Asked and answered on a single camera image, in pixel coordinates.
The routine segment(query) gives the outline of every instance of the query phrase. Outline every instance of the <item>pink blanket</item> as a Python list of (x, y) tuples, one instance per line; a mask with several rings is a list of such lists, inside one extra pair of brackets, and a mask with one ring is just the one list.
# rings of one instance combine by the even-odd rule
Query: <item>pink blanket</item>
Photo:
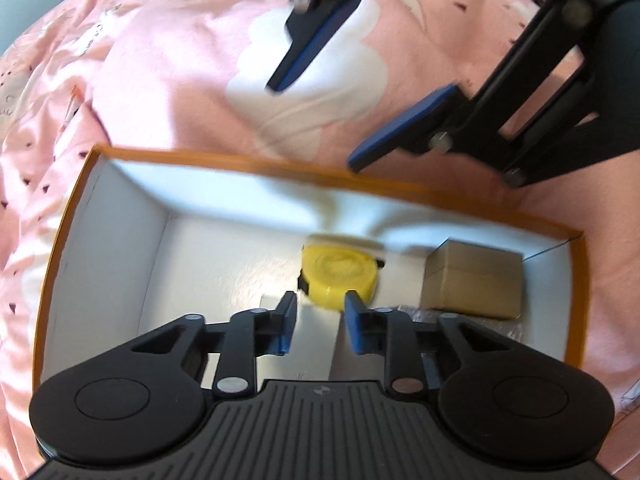
[[(535, 11), (528, 0), (364, 0), (279, 96), (264, 86), (288, 47), (287, 0), (67, 0), (33, 25), (0, 59), (0, 478), (41, 463), (28, 420), (34, 324), (60, 216), (93, 144), (341, 168), (361, 140), (435, 88), (457, 81), (475, 92)], [(576, 62), (568, 56), (508, 129)], [(455, 155), (394, 153), (368, 170), (586, 231), (584, 368), (616, 402), (600, 460), (625, 479), (640, 478), (639, 156), (521, 191)]]

